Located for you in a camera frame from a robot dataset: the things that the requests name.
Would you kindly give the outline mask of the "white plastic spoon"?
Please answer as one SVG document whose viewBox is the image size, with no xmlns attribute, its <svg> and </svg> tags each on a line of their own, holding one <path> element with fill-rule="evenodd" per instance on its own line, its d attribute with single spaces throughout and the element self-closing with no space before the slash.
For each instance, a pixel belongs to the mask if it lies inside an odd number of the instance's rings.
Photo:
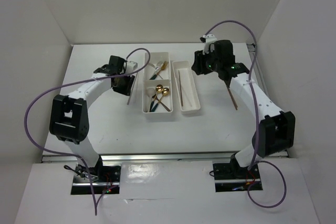
<svg viewBox="0 0 336 224">
<path fill-rule="evenodd" d="M 146 112 L 149 112 L 150 111 L 150 105 L 151 105 L 151 102 L 152 102 L 152 98 L 155 96 L 156 91 L 155 91 L 154 88 L 148 88 L 146 90 L 146 94 L 149 97 L 149 101 L 148 101 L 148 105 L 147 105 L 147 108 L 146 108 Z"/>
</svg>

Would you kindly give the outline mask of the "small silver fork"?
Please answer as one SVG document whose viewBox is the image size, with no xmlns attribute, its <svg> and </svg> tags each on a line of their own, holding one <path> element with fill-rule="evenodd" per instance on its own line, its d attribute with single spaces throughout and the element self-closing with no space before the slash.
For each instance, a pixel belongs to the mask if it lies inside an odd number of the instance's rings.
<svg viewBox="0 0 336 224">
<path fill-rule="evenodd" d="M 161 69 L 163 63 L 164 63 L 163 61 L 159 61 L 159 62 L 156 64 L 154 74 L 157 74 L 157 73 L 158 73 L 158 71 Z"/>
</svg>

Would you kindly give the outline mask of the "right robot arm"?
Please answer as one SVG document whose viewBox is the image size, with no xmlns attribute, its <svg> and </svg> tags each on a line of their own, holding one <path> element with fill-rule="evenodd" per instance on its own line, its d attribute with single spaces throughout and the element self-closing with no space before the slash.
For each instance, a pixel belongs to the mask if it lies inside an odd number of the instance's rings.
<svg viewBox="0 0 336 224">
<path fill-rule="evenodd" d="M 251 144 L 230 157 L 229 172 L 242 177 L 250 164 L 293 146 L 296 118 L 275 105 L 250 76 L 249 69 L 236 62 L 233 44 L 218 40 L 194 53 L 192 70 L 197 74 L 215 72 L 234 91 L 256 119 Z"/>
</svg>

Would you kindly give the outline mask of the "white narrow tray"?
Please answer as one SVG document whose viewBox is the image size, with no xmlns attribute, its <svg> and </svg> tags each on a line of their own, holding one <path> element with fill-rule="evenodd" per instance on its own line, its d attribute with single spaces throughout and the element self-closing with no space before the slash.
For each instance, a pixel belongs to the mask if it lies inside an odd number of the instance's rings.
<svg viewBox="0 0 336 224">
<path fill-rule="evenodd" d="M 198 98 L 198 93 L 194 81 L 193 72 L 191 70 L 191 64 L 189 61 L 174 61 L 172 62 L 172 68 L 173 68 L 173 74 L 175 79 L 175 85 L 177 89 L 177 96 L 179 99 L 179 106 L 181 113 L 183 115 L 189 115 L 189 114 L 195 114 L 197 113 L 200 108 L 200 101 Z M 192 107 L 188 106 L 188 102 L 185 98 L 185 95 L 182 90 L 183 94 L 183 107 L 181 107 L 181 101 L 180 101 L 180 88 L 179 88 L 179 80 L 178 80 L 178 70 L 181 74 L 181 83 L 182 83 L 182 89 L 184 89 L 192 102 Z"/>
</svg>

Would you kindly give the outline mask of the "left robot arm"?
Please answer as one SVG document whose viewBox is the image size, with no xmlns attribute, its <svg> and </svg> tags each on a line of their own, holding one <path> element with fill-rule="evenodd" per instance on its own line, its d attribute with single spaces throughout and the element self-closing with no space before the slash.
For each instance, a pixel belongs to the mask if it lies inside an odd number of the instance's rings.
<svg viewBox="0 0 336 224">
<path fill-rule="evenodd" d="M 109 63 L 97 68 L 87 82 L 68 95 L 57 95 L 52 101 L 49 131 L 64 142 L 78 155 L 78 169 L 91 181 L 103 177 L 101 156 L 92 147 L 89 138 L 88 109 L 106 91 L 129 96 L 135 80 L 131 75 L 138 64 L 126 61 L 118 56 L 111 56 Z"/>
</svg>

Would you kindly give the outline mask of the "white divided utensil tray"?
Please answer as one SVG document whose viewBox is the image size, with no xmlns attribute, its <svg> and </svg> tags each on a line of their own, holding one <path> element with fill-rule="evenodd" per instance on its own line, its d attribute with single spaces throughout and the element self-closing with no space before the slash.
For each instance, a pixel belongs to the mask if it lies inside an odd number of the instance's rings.
<svg viewBox="0 0 336 224">
<path fill-rule="evenodd" d="M 147 119 L 153 119 L 154 117 L 159 117 L 160 119 L 172 115 L 173 112 L 173 92 L 172 92 L 172 76 L 171 76 L 171 64 L 170 64 L 170 55 L 168 52 L 153 52 L 151 53 L 151 59 L 149 63 L 156 65 L 159 61 L 167 61 L 168 65 L 165 70 L 160 72 L 155 80 L 150 80 L 154 75 L 154 69 L 150 66 L 146 66 L 142 78 L 142 112 L 144 113 Z M 149 97 L 146 94 L 148 88 L 155 88 L 157 85 L 161 84 L 163 88 L 169 88 L 170 93 L 168 96 L 164 97 L 162 102 L 170 108 L 171 112 L 168 112 L 161 104 L 157 107 L 154 112 L 146 112 L 148 105 Z M 158 92 L 156 98 L 160 99 L 161 92 Z"/>
</svg>

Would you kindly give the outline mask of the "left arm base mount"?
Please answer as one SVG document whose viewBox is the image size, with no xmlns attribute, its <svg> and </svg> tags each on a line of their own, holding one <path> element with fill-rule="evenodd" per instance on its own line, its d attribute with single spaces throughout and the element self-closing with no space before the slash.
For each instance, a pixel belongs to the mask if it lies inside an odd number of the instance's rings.
<svg viewBox="0 0 336 224">
<path fill-rule="evenodd" d="M 91 187 L 89 174 L 83 165 L 77 164 L 75 168 L 64 165 L 64 169 L 74 173 L 72 180 L 72 195 L 90 195 Z M 102 193 L 113 195 L 120 192 L 121 166 L 103 165 L 101 157 L 98 159 L 96 167 L 90 168 L 93 191 L 95 195 Z"/>
</svg>

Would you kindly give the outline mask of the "aluminium front rail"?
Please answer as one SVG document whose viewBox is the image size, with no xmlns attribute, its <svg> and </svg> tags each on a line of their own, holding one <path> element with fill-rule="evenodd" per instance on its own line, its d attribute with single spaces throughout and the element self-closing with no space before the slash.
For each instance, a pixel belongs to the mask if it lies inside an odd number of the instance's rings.
<svg viewBox="0 0 336 224">
<path fill-rule="evenodd" d="M 196 153 L 149 153 L 149 154 L 100 154 L 105 162 L 120 163 L 120 162 L 158 162 L 158 161 L 189 161 L 189 160 L 202 160 L 202 159 L 230 159 L 233 152 L 196 152 Z M 274 158 L 288 158 L 287 151 L 276 154 L 271 154 L 269 157 Z M 61 163 L 61 162 L 75 162 L 75 157 L 72 156 L 59 156 L 59 155 L 43 155 L 42 163 Z"/>
</svg>

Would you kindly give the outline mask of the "silver chopstick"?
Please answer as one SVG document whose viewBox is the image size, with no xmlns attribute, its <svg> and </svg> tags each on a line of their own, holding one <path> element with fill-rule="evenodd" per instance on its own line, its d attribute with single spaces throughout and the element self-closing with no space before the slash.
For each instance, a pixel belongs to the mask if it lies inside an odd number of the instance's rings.
<svg viewBox="0 0 336 224">
<path fill-rule="evenodd" d="M 183 93 L 184 93 L 185 98 L 186 98 L 186 100 L 188 102 L 188 106 L 192 107 L 193 105 L 192 105 L 192 102 L 191 102 L 191 100 L 190 100 L 190 98 L 188 96 L 188 93 L 184 89 L 183 89 Z"/>
<path fill-rule="evenodd" d="M 127 105 L 129 105 L 130 102 L 131 102 L 133 91 L 134 91 L 134 88 L 135 88 L 135 84 L 136 84 L 136 78 L 134 79 L 133 85 L 131 87 L 131 92 L 130 92 L 130 96 L 129 96 L 128 101 L 127 101 Z"/>
<path fill-rule="evenodd" d="M 137 100 L 137 90 L 138 90 L 138 83 L 139 83 L 139 73 L 135 75 L 134 86 L 133 86 L 133 93 L 132 93 L 132 103 L 136 104 Z"/>
</svg>

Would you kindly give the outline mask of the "large silver fork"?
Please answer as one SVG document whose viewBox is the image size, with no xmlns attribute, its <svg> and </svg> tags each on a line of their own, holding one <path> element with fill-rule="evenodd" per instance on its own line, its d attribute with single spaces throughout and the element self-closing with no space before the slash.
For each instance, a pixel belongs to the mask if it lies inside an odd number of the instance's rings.
<svg viewBox="0 0 336 224">
<path fill-rule="evenodd" d="M 152 67 L 152 68 L 154 69 L 154 71 L 155 71 L 155 67 L 156 67 L 156 65 L 154 65 L 154 64 L 152 64 L 152 63 L 148 63 L 148 66 Z"/>
</svg>

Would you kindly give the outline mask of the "dark wooden spoon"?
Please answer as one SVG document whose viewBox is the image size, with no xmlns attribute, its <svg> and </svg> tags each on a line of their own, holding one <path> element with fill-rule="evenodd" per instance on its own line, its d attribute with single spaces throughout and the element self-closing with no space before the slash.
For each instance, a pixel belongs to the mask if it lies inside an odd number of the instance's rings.
<svg viewBox="0 0 336 224">
<path fill-rule="evenodd" d="M 168 112 L 171 112 L 170 108 L 168 108 L 163 102 L 160 102 L 160 99 L 156 98 L 157 102 L 161 104 Z"/>
</svg>

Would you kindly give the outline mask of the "gold spoon green handle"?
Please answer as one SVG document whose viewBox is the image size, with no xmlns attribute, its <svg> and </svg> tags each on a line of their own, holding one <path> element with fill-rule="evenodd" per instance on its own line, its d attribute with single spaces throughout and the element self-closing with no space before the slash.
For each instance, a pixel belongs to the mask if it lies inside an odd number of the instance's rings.
<svg viewBox="0 0 336 224">
<path fill-rule="evenodd" d="M 151 109 L 153 108 L 154 101 L 155 101 L 155 99 L 156 99 L 156 95 L 158 94 L 158 92 L 161 92 L 161 91 L 162 91 L 163 86 L 162 86 L 161 84 L 159 84 L 159 85 L 157 85 L 154 89 L 155 89 L 155 91 L 156 91 L 156 94 L 155 94 L 155 96 L 152 98 L 152 102 L 151 102 L 151 105 L 150 105 L 150 111 L 151 111 Z"/>
<path fill-rule="evenodd" d="M 164 97 L 168 96 L 169 93 L 170 93 L 169 88 L 163 88 L 162 89 L 162 91 L 161 91 L 161 97 L 158 100 L 158 102 L 156 103 L 156 105 L 153 106 L 153 108 L 151 109 L 151 112 L 154 112 L 157 109 L 157 107 L 159 106 L 159 104 L 163 105 L 162 100 L 163 100 Z"/>
</svg>

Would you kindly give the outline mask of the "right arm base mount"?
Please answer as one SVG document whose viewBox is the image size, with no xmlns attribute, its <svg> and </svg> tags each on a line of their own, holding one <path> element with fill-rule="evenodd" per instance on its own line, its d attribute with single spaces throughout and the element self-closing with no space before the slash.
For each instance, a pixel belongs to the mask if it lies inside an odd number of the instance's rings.
<svg viewBox="0 0 336 224">
<path fill-rule="evenodd" d="M 215 191 L 237 192 L 250 190 L 263 190 L 258 165 L 251 170 L 241 168 L 236 161 L 229 163 L 214 163 L 209 175 L 214 178 Z"/>
</svg>

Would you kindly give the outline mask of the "gold fork green handle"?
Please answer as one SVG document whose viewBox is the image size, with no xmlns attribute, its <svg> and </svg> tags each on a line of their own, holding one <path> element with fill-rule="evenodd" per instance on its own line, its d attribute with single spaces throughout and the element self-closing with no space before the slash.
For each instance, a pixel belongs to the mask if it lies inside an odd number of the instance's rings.
<svg viewBox="0 0 336 224">
<path fill-rule="evenodd" d="M 157 76 L 167 68 L 168 62 L 164 61 L 163 64 L 160 66 L 160 68 L 155 72 L 155 74 L 150 78 L 150 80 L 155 80 Z"/>
</svg>

